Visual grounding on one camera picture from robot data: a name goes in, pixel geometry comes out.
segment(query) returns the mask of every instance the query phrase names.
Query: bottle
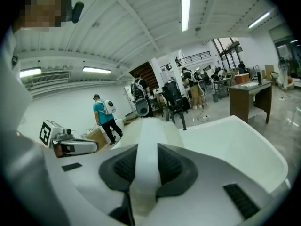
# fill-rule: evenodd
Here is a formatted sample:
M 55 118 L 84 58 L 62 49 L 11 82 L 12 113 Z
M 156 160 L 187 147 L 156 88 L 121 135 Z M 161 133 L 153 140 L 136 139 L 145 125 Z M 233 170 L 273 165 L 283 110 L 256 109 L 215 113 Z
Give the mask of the bottle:
M 260 74 L 260 69 L 259 69 L 258 65 L 256 66 L 256 73 L 257 73 L 258 85 L 261 85 L 262 84 L 262 82 L 261 82 L 261 74 Z

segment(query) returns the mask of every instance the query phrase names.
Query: white ceiling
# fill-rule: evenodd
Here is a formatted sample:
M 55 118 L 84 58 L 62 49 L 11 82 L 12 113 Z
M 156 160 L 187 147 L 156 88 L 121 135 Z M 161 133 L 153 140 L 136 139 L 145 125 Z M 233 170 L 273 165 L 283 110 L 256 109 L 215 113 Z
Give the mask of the white ceiling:
M 250 36 L 256 27 L 247 26 L 275 8 L 267 0 L 190 0 L 189 27 L 182 32 L 180 0 L 72 0 L 72 4 L 77 1 L 85 4 L 77 24 L 68 22 L 50 32 L 16 33 L 22 69 L 69 71 L 70 82 L 130 78 L 121 75 L 164 55 L 166 48 L 174 51 L 197 41 Z M 83 66 L 112 73 L 84 73 Z

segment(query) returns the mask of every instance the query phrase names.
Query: teal t-shirt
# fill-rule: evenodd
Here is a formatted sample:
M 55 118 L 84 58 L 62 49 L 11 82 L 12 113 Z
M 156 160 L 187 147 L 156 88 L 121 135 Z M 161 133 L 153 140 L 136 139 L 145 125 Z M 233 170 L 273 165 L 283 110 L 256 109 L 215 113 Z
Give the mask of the teal t-shirt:
M 103 110 L 103 105 L 101 103 L 94 103 L 93 105 L 93 111 L 97 111 L 98 112 L 98 119 L 101 125 L 107 123 L 109 120 L 113 119 L 113 115 L 106 115 L 103 112 L 101 112 Z

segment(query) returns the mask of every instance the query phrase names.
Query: ceiling light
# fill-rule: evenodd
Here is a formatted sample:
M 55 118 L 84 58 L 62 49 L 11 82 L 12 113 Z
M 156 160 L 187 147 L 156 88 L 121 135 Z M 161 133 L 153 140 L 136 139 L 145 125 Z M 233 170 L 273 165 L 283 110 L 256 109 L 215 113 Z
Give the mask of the ceiling light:
M 182 31 L 186 31 L 188 29 L 190 0 L 181 0 L 181 6 L 182 6 Z
M 271 14 L 271 12 L 267 12 L 264 15 L 262 15 L 260 18 L 257 18 L 253 23 L 251 23 L 249 25 L 249 28 L 254 27 L 256 24 L 258 24 L 260 21 L 262 21 L 263 19 L 265 19 L 267 16 L 269 16 Z
M 20 78 L 35 75 L 35 74 L 39 74 L 39 73 L 41 73 L 41 68 L 39 68 L 39 67 L 31 68 L 31 69 L 28 69 L 28 70 L 21 70 L 20 71 Z
M 95 73 L 111 73 L 112 70 L 107 69 L 98 69 L 98 68 L 92 68 L 92 67 L 84 67 L 84 72 L 95 72 Z

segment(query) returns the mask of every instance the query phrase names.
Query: floor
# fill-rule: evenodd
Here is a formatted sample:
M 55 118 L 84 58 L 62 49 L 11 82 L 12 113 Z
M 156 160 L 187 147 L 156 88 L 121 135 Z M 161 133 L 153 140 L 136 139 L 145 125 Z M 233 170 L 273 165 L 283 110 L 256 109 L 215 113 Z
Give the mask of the floor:
M 217 103 L 207 95 L 204 110 L 189 110 L 184 114 L 186 126 L 194 126 L 230 116 L 230 99 L 222 98 Z M 283 155 L 288 164 L 287 178 L 293 183 L 301 162 L 301 90 L 284 92 L 278 87 L 272 90 L 272 108 L 269 123 L 266 113 L 249 120 L 249 125 L 261 133 Z M 183 128 L 179 116 L 175 116 L 178 128 Z

